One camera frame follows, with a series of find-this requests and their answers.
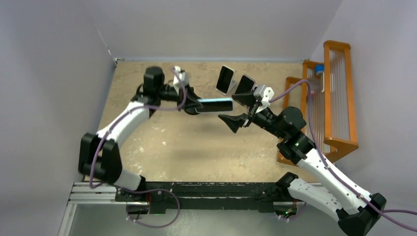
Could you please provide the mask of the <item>black round base phone stand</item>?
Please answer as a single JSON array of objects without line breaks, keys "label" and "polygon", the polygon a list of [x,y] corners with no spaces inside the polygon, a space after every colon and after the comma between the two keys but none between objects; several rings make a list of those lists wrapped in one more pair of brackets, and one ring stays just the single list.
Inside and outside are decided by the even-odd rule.
[{"label": "black round base phone stand", "polygon": [[184,108],[183,110],[184,110],[184,112],[185,112],[186,114],[191,115],[191,116],[196,116],[196,115],[198,115],[198,114],[199,114],[199,113],[196,111],[196,108]]}]

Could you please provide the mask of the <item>blue case phone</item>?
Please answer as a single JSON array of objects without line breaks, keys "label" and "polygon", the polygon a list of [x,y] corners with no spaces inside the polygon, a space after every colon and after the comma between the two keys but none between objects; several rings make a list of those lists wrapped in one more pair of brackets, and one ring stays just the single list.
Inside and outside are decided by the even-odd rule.
[{"label": "blue case phone", "polygon": [[231,112],[234,109],[232,98],[205,98],[198,99],[198,102],[202,106],[195,109],[197,113]]}]

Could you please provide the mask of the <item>purple case phone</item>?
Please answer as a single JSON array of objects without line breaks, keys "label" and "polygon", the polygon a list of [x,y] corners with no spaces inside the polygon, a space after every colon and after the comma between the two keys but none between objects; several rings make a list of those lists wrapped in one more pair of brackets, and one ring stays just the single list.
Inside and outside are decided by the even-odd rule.
[{"label": "purple case phone", "polygon": [[245,92],[250,92],[255,86],[255,80],[250,76],[244,74],[242,75],[238,87],[235,91],[235,94],[241,94]]}]

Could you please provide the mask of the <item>silver metal phone stand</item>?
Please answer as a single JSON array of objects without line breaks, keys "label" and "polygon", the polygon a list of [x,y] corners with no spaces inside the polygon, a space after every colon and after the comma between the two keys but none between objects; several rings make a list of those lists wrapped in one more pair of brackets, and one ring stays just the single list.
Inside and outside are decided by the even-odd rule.
[{"label": "silver metal phone stand", "polygon": [[229,83],[228,90],[227,90],[227,94],[230,94],[231,93],[231,91],[233,90],[233,88],[235,87],[235,85],[236,85],[236,81],[234,79],[232,79],[230,81],[230,83]]}]

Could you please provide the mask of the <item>white case phone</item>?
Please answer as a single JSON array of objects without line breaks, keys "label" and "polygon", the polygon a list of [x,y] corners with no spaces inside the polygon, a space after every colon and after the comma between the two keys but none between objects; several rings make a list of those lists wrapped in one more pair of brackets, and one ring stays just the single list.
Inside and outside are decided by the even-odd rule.
[{"label": "white case phone", "polygon": [[234,79],[235,71],[230,67],[223,65],[220,69],[219,76],[216,83],[216,90],[227,95],[229,83]]}]

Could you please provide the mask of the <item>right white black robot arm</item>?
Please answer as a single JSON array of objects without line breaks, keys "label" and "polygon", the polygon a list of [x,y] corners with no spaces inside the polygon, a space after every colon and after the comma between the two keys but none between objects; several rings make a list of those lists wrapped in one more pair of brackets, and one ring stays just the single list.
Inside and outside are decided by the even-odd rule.
[{"label": "right white black robot arm", "polygon": [[289,106],[278,115],[269,107],[257,112],[262,102],[252,92],[237,97],[244,99],[249,111],[239,116],[221,114],[218,117],[234,133],[241,127],[255,124],[278,137],[281,155],[307,170],[322,185],[317,188],[288,172],[277,182],[277,196],[282,200],[292,197],[312,205],[334,219],[348,236],[366,235],[380,219],[386,198],[354,183],[323,155],[315,142],[303,133],[306,121],[299,108]]}]

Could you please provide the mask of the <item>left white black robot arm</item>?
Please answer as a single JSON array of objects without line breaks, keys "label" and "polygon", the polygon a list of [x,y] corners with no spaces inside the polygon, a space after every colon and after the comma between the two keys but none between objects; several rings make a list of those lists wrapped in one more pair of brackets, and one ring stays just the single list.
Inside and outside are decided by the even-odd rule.
[{"label": "left white black robot arm", "polygon": [[120,148],[133,131],[149,120],[157,111],[163,111],[162,101],[176,102],[168,111],[189,112],[201,107],[199,97],[189,85],[188,74],[179,66],[172,68],[173,84],[165,83],[161,67],[146,68],[140,84],[127,107],[105,128],[95,133],[86,133],[81,138],[78,171],[90,179],[98,179],[127,190],[134,201],[145,198],[146,179],[127,170],[122,165]]}]

